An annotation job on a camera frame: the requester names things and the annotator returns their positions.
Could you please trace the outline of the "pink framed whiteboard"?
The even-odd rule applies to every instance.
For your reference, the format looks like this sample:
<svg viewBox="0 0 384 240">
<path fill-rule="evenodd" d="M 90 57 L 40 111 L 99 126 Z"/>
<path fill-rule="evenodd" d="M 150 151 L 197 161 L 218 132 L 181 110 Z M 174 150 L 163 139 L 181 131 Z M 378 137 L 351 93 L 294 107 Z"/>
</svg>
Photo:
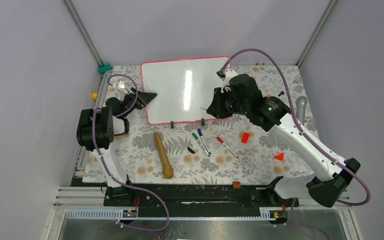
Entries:
<svg viewBox="0 0 384 240">
<path fill-rule="evenodd" d="M 157 96 L 146 107 L 151 125 L 213 120 L 205 109 L 222 86 L 217 71 L 228 56 L 147 61 L 140 66 L 142 88 Z"/>
</svg>

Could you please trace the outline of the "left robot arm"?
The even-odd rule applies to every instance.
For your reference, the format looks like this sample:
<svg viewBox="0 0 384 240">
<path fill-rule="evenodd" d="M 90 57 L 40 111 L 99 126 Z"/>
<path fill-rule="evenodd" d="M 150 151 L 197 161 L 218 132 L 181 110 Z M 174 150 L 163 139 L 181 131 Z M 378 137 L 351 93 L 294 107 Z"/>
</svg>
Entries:
<svg viewBox="0 0 384 240">
<path fill-rule="evenodd" d="M 76 130 L 77 142 L 100 163 L 106 178 L 105 197 L 116 197 L 124 206 L 134 202 L 135 192 L 126 187 L 131 182 L 117 159 L 113 141 L 115 137 L 129 133 L 127 115 L 134 110 L 142 110 L 157 96 L 157 93 L 143 92 L 131 87 L 122 100 L 110 97 L 105 101 L 105 106 L 97 111 L 90 108 L 80 113 Z"/>
</svg>

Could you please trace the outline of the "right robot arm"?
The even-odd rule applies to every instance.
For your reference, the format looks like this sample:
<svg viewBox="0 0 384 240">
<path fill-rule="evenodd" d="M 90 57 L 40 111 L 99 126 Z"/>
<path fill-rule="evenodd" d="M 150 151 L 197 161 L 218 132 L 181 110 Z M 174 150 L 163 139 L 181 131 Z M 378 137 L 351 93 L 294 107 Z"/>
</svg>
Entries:
<svg viewBox="0 0 384 240">
<path fill-rule="evenodd" d="M 234 114 L 245 116 L 293 150 L 313 171 L 304 177 L 276 177 L 269 184 L 267 201 L 273 206 L 286 199 L 311 198 L 321 206 L 331 208 L 355 179 L 361 164 L 355 158 L 345 159 L 334 153 L 312 135 L 292 114 L 291 109 L 275 96 L 264 97 L 256 80 L 232 69 L 217 72 L 223 80 L 216 87 L 206 112 L 217 119 Z"/>
</svg>

